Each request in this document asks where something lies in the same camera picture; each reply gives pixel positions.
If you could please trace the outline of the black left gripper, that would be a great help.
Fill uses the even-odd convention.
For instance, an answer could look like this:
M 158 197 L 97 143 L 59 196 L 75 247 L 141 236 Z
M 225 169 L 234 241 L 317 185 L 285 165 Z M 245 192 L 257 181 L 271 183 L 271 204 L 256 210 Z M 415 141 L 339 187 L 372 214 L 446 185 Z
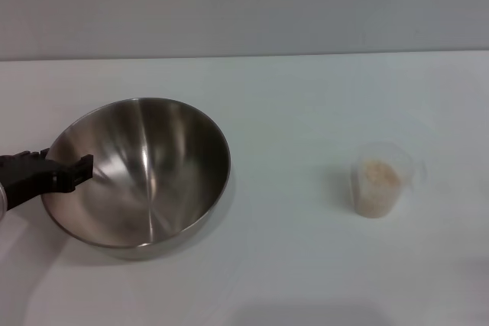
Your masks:
M 7 210 L 44 193 L 73 192 L 78 185 L 92 178 L 92 154 L 66 165 L 47 160 L 49 150 L 1 156 L 1 187 Z

